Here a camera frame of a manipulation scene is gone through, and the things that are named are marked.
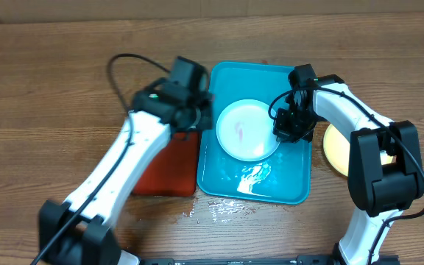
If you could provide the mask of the yellow plate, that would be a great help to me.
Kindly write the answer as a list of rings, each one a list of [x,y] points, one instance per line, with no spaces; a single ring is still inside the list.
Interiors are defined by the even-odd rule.
[[[330,124],[323,136],[325,157],[338,173],[348,177],[350,142]]]

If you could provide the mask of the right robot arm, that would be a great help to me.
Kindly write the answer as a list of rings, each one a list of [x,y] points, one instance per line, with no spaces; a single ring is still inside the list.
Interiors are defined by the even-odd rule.
[[[347,186],[356,208],[333,252],[302,256],[300,264],[399,264],[380,248],[398,220],[424,215],[424,171],[417,128],[394,122],[365,105],[335,74],[318,77],[311,65],[288,75],[290,90],[271,118],[279,141],[311,141],[319,121],[330,122],[350,143]]]

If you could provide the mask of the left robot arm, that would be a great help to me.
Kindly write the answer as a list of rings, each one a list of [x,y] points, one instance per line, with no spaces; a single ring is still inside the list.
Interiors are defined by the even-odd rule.
[[[107,79],[127,114],[113,145],[88,178],[65,200],[46,201],[38,214],[39,253],[34,264],[140,264],[114,235],[121,211],[148,165],[175,133],[209,130],[212,94],[209,74],[193,60],[177,57],[161,77],[137,91],[131,103],[113,76],[117,54],[107,63]]]

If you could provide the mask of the light blue plate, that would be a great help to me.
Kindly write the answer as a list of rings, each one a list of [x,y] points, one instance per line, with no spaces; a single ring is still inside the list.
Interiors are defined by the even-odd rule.
[[[253,162],[269,157],[278,147],[269,105],[242,99],[228,105],[216,122],[217,140],[231,157]]]

